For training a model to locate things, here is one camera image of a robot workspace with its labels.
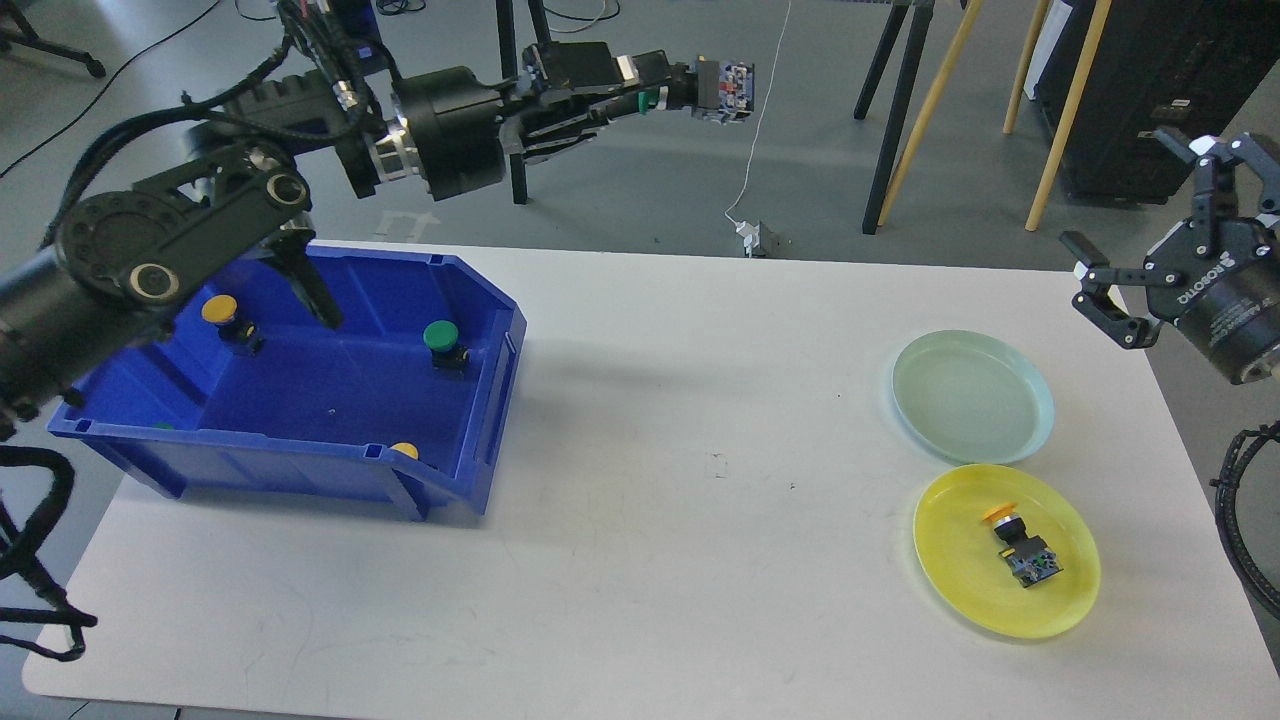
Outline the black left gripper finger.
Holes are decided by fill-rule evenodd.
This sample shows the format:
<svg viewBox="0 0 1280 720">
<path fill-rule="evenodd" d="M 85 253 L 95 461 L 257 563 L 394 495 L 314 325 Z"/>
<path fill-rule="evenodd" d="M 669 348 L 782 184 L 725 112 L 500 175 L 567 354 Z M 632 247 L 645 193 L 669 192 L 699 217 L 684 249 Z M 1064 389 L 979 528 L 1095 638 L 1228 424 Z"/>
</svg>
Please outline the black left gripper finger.
<svg viewBox="0 0 1280 720">
<path fill-rule="evenodd" d="M 506 118 L 506 154 L 538 164 L 594 140 L 599 129 L 622 117 L 639 114 L 640 95 L 602 102 L 575 99 L 550 106 L 534 105 Z"/>
<path fill-rule="evenodd" d="M 522 50 L 521 64 L 544 105 L 655 92 L 671 106 L 691 106 L 700 94 L 696 69 L 663 50 L 614 55 L 604 42 L 544 42 Z"/>
</svg>

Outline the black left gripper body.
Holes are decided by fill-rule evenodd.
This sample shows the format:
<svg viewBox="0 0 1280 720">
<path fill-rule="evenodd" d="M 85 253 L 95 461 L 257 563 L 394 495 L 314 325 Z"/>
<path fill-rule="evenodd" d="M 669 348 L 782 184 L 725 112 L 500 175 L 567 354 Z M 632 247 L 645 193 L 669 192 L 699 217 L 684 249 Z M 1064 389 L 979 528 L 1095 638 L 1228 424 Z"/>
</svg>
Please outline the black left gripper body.
<svg viewBox="0 0 1280 720">
<path fill-rule="evenodd" d="M 393 74 L 387 119 L 385 181 L 420 178 L 443 202 L 507 179 L 513 202 L 529 201 L 527 170 L 500 132 L 515 117 L 511 85 L 480 82 L 466 67 Z"/>
</svg>

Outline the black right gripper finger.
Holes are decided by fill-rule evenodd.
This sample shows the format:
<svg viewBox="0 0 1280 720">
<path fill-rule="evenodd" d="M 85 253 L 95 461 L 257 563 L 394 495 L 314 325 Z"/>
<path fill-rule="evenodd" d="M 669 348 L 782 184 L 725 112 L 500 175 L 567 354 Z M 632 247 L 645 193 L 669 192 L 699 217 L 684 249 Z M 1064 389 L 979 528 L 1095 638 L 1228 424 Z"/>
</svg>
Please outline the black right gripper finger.
<svg viewBox="0 0 1280 720">
<path fill-rule="evenodd" d="M 1256 219 L 1263 225 L 1277 224 L 1277 143 L 1270 137 L 1242 133 L 1234 138 L 1212 135 L 1189 138 L 1171 126 L 1157 127 L 1155 137 L 1180 161 L 1192 165 L 1192 225 L 1216 225 L 1239 217 L 1235 184 L 1239 165 L 1247 167 L 1262 183 Z"/>
<path fill-rule="evenodd" d="M 1060 242 L 1076 259 L 1080 290 L 1071 301 L 1076 311 L 1121 348 L 1152 347 L 1158 340 L 1162 322 L 1152 316 L 1133 316 L 1120 309 L 1111 297 L 1111 288 L 1165 287 L 1166 278 L 1151 269 L 1112 266 L 1082 232 L 1064 231 Z"/>
</svg>

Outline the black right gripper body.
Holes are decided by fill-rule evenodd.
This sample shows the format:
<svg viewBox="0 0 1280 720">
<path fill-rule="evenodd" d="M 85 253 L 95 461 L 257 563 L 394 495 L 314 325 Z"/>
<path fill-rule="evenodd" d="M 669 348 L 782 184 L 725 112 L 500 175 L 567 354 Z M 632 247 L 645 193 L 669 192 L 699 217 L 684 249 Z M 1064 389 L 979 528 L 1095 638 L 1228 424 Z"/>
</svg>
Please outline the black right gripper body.
<svg viewBox="0 0 1280 720">
<path fill-rule="evenodd" d="M 1217 231 L 1210 238 L 1187 219 L 1151 247 L 1146 263 L 1175 281 L 1149 287 L 1147 307 L 1240 386 L 1277 372 L 1277 237 L 1248 217 Z"/>
</svg>

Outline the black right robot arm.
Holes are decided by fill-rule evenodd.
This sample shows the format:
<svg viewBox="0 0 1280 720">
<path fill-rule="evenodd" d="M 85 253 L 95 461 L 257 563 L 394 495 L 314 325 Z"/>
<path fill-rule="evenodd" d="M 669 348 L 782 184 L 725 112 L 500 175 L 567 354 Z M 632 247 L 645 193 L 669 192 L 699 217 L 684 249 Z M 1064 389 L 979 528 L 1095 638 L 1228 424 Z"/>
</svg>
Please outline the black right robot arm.
<svg viewBox="0 0 1280 720">
<path fill-rule="evenodd" d="M 1192 165 L 1190 215 L 1146 254 L 1116 268 L 1065 231 L 1082 284 L 1071 305 L 1123 348 L 1148 348 L 1175 327 L 1231 384 L 1277 374 L 1277 145 L 1263 135 L 1155 137 Z"/>
</svg>

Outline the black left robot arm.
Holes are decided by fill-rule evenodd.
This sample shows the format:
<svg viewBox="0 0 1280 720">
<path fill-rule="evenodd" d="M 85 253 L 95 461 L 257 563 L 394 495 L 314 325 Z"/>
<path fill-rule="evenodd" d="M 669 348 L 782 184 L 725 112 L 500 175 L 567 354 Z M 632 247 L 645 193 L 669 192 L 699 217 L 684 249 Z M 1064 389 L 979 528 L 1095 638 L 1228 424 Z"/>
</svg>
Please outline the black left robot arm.
<svg viewBox="0 0 1280 720">
<path fill-rule="evenodd" d="M 465 67 L 403 76 L 370 1 L 276 1 L 282 42 L 202 101 L 116 123 L 77 161 L 38 254 L 3 277 L 3 437 L 129 345 L 168 337 L 224 266 L 266 263 L 324 325 L 342 316 L 305 256 L 311 190 L 296 159 L 332 150 L 351 188 L 424 181 L 442 201 L 509 181 L 634 114 L 753 111 L 753 68 L 662 51 L 617 55 L 556 40 L 539 1 L 535 40 L 515 47 L 498 5 L 502 77 Z"/>
</svg>

